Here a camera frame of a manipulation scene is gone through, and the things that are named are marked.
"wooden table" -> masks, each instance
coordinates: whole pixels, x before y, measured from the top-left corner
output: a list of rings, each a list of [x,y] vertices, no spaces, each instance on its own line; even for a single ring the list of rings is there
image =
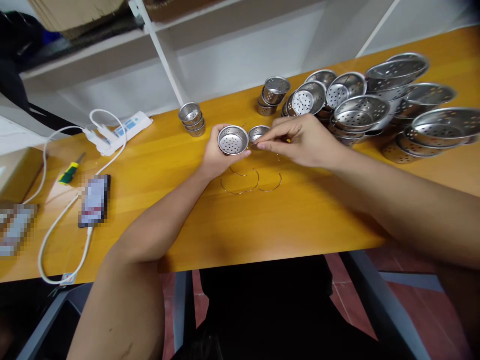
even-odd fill
[[[365,73],[368,68],[403,52],[419,52],[429,57],[431,68],[423,82],[438,82],[458,91],[448,106],[477,107],[480,87],[479,28],[466,28],[414,42],[369,56],[328,66],[342,74]],[[309,73],[292,77],[292,88],[299,87]],[[245,129],[271,125],[280,116],[263,117],[256,111],[262,87],[248,89],[201,104],[207,132],[213,125],[231,123]],[[155,116],[154,123],[126,147],[106,174],[111,174],[111,203],[108,220],[93,232],[88,257],[77,283],[95,280],[104,256],[120,235],[145,209],[174,189],[200,164],[206,134],[192,138],[183,129],[177,111]],[[388,162],[379,152],[385,139],[356,146],[360,152]],[[70,187],[57,183],[68,164],[86,151],[80,170]],[[41,204],[31,235],[17,256],[0,261],[0,282],[39,277],[37,256],[45,233],[87,179],[110,159],[101,157],[83,134],[49,146],[45,187],[34,201]],[[399,165],[405,171],[480,196],[480,143],[463,146],[428,160]],[[232,192],[259,187],[242,195],[225,192],[215,179],[194,208],[178,240],[162,262],[163,272],[262,262],[317,254],[378,247],[385,232],[362,212],[356,194],[324,170],[302,168],[274,154],[254,152],[227,171],[223,183]],[[37,179],[33,189],[40,183]],[[52,233],[44,256],[49,276],[71,272],[78,266],[87,237],[78,228],[80,202]]]

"white power strip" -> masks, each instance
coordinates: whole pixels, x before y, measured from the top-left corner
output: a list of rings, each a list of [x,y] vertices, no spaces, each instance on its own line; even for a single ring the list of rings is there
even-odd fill
[[[137,112],[130,119],[123,121],[123,127],[126,131],[126,141],[133,139],[142,130],[152,125],[154,121],[149,118],[144,112]],[[118,149],[120,149],[124,143],[124,129],[119,126],[114,131],[110,131],[106,126],[98,126],[98,132],[101,133],[104,138],[99,137],[95,132],[84,130],[87,135],[87,139],[96,145],[98,152],[102,156],[112,156]]]

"person's lap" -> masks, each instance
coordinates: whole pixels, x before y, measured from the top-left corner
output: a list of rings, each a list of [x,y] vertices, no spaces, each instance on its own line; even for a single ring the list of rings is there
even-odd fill
[[[200,271],[204,323],[174,359],[375,359],[380,344],[348,324],[330,300],[324,256]]]

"smartphone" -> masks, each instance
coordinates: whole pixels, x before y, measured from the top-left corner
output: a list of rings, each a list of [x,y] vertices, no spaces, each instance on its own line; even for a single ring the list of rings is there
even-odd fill
[[[93,227],[107,218],[110,179],[110,175],[98,175],[88,181],[81,204],[79,228]]]

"white cable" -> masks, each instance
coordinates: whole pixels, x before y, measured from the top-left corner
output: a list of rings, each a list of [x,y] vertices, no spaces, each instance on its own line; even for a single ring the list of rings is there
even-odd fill
[[[118,121],[118,123],[120,124],[122,130],[123,130],[123,147],[120,149],[120,151],[118,152],[118,154],[112,159],[110,160],[104,167],[102,167],[100,169],[100,171],[98,171],[95,175],[100,175],[101,172],[103,172],[106,168],[108,168],[119,156],[121,153],[123,153],[123,151],[125,150],[125,147],[127,146],[127,130],[125,129],[124,125],[122,124],[122,122],[120,121],[120,119],[118,117],[116,117],[115,115],[113,115],[111,112],[107,111],[107,110],[103,110],[103,109],[95,109],[93,110],[91,113],[90,113],[90,120],[92,123],[95,124],[95,126],[99,127],[99,125],[93,120],[92,116],[95,114],[95,113],[98,113],[98,112],[102,112],[102,113],[107,113],[107,114],[110,114],[116,121]],[[44,182],[45,182],[45,177],[46,177],[46,173],[47,173],[47,157],[46,157],[46,150],[47,150],[47,144],[48,142],[50,141],[50,139],[56,135],[58,132],[62,131],[62,130],[66,130],[66,129],[69,129],[69,128],[79,128],[79,126],[69,126],[68,128],[63,128],[59,131],[57,131],[56,133],[54,133],[52,136],[50,136],[45,144],[45,147],[43,149],[43,162],[44,162],[44,173],[43,173],[43,179],[42,179],[42,183],[40,185],[40,189],[37,191],[37,193],[32,196],[30,199],[28,199],[28,201],[30,201],[31,199],[33,199],[35,196],[37,196],[37,194],[40,192],[40,190],[42,189],[43,185],[44,185]],[[85,249],[83,250],[83,256],[81,257],[81,261],[80,261],[80,264],[78,265],[78,267],[76,268],[76,270],[70,275],[68,276],[67,278],[65,279],[62,279],[60,281],[53,281],[53,280],[50,280],[48,278],[48,276],[45,274],[44,272],[44,268],[43,268],[43,265],[42,265],[42,259],[44,257],[44,251],[45,251],[45,247],[47,246],[47,241],[49,239],[49,236],[50,234],[52,233],[52,231],[55,229],[55,227],[57,226],[57,224],[59,223],[59,221],[64,217],[64,215],[67,213],[67,211],[72,207],[72,205],[78,200],[79,198],[79,194],[77,194],[73,199],[72,201],[70,201],[70,203],[67,205],[67,207],[61,212],[60,216],[55,220],[55,222],[53,223],[53,225],[50,227],[50,229],[48,230],[48,232],[46,233],[45,237],[43,238],[43,242],[41,244],[41,247],[40,247],[40,252],[38,254],[38,270],[40,271],[40,276],[41,278],[43,279],[43,281],[45,281],[47,284],[50,284],[50,285],[62,285],[64,283],[67,283],[69,282],[72,278],[76,277],[77,274],[79,273],[80,269],[82,268],[82,266],[84,265],[84,262],[85,262],[85,259],[87,258],[87,254],[89,253],[89,248],[90,248],[90,242],[92,240],[92,234],[94,232],[94,228],[93,226],[90,226],[88,227],[88,232],[87,232],[87,236],[86,236],[86,242],[85,242]]]
[[[57,135],[58,133],[61,133],[64,130],[68,130],[68,129],[80,129],[80,130],[83,131],[84,128],[80,127],[80,126],[67,126],[67,127],[64,127],[60,130],[55,131],[52,135],[50,135],[48,137],[48,139],[45,142],[45,146],[43,147],[43,176],[41,178],[40,186],[38,187],[38,190],[36,191],[36,193],[34,193],[33,196],[31,196],[28,200],[24,201],[22,203],[22,205],[26,205],[29,202],[31,202],[33,199],[35,199],[37,197],[37,195],[40,194],[40,192],[44,188],[45,179],[47,178],[47,145],[49,144],[50,141],[52,141],[52,138],[55,135]]]

